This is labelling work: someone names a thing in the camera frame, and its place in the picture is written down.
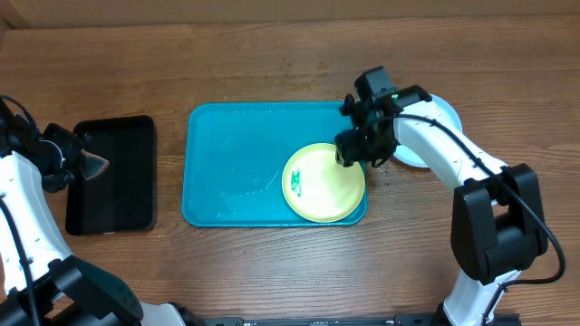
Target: table surface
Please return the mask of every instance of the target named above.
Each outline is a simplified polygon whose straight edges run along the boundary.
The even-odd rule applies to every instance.
[[[180,212],[188,116],[211,101],[319,101],[354,92],[384,65],[396,84],[450,102],[464,130],[539,175],[565,278],[520,286],[500,312],[526,325],[580,318],[580,16],[392,19],[8,31],[0,92],[42,125],[150,115],[158,132],[158,223],[148,233],[72,237],[76,255],[144,302],[245,318],[431,312],[459,267],[451,197],[429,171],[368,173],[369,211],[352,227],[197,229]],[[66,191],[47,196],[62,231]],[[552,250],[526,277],[556,270]]]

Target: teal tray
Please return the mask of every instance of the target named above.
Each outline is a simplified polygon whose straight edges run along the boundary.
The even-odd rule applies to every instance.
[[[353,225],[368,207],[326,224],[286,203],[282,170],[299,149],[352,128],[341,101],[209,103],[189,116],[181,212],[195,226]]]

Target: black cable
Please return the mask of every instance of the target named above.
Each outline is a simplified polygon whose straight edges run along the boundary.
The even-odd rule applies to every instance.
[[[19,101],[11,98],[10,96],[4,95],[4,94],[0,94],[0,99],[7,100],[7,101],[13,103],[18,108],[20,108],[20,110],[22,110],[22,112],[26,116],[26,119],[28,120],[28,123],[30,124],[30,128],[36,129],[36,121],[34,121],[33,116],[30,115],[30,113],[28,113],[28,110],[24,107],[24,105],[20,104]]]
[[[475,154],[473,154],[473,152],[463,143],[463,141],[461,141],[461,139],[459,139],[459,137],[457,137],[457,135],[455,135],[455,133],[453,131],[449,130],[447,127],[445,127],[444,125],[442,125],[440,122],[438,122],[435,119],[429,119],[429,118],[414,115],[414,114],[404,114],[404,113],[395,114],[395,115],[388,116],[388,117],[381,117],[375,121],[372,121],[369,124],[366,124],[365,126],[362,126],[362,128],[368,129],[374,124],[385,122],[385,121],[390,121],[390,120],[394,120],[394,119],[399,119],[399,118],[420,120],[423,122],[428,122],[429,124],[439,128],[440,130],[445,132],[451,139],[453,139],[453,141],[455,141],[455,143],[465,152],[465,154],[467,154],[467,156],[471,160],[473,160],[473,162],[479,168],[481,168],[481,170],[483,170],[490,177],[493,177],[494,179],[496,179],[496,181],[507,192],[507,194],[534,218],[536,223],[538,223],[540,225],[540,228],[546,233],[547,238],[550,240],[550,243],[552,243],[552,246],[556,250],[556,254],[558,256],[558,262],[559,262],[559,267],[558,267],[558,271],[556,272],[556,274],[554,274],[553,276],[547,277],[547,278],[512,280],[512,281],[507,281],[507,282],[500,284],[498,286],[498,289],[494,293],[494,296],[492,297],[491,301],[489,302],[487,309],[483,313],[483,319],[481,321],[482,326],[485,326],[486,321],[489,318],[489,314],[491,313],[491,311],[493,310],[493,307],[498,302],[499,296],[501,295],[501,293],[506,292],[508,290],[509,286],[517,285],[517,284],[548,284],[548,283],[554,283],[562,278],[562,276],[564,275],[564,272],[566,271],[566,258],[564,257],[564,251],[562,250],[562,247],[558,243],[558,241],[557,241],[556,237],[554,236],[554,234],[552,233],[552,231],[549,229],[549,227],[547,227],[546,223],[544,223],[536,215],[536,213],[534,213],[534,211],[526,204],[526,202],[524,202],[524,200],[518,194],[516,194],[516,192],[514,190],[512,190],[512,188],[510,188],[501,179],[501,177],[499,177],[498,175],[493,173],[493,171],[491,171],[488,167],[486,167],[483,164],[483,162],[481,162],[481,158],[478,158]]]
[[[16,245],[16,251],[18,252],[18,257],[20,258],[20,265],[22,265],[24,270],[24,278],[26,279],[26,289],[28,290],[28,301],[30,302],[30,314],[33,319],[33,324],[34,326],[40,326],[41,316],[36,305],[36,298],[34,296],[34,281],[32,272],[30,272],[30,262],[28,262],[28,256],[24,251],[22,240],[18,234],[15,221],[12,218],[12,214],[10,214],[10,210],[8,210],[8,206],[6,206],[2,196],[0,196],[0,208],[6,217],[6,222],[10,228],[10,233],[12,233],[14,244]]]

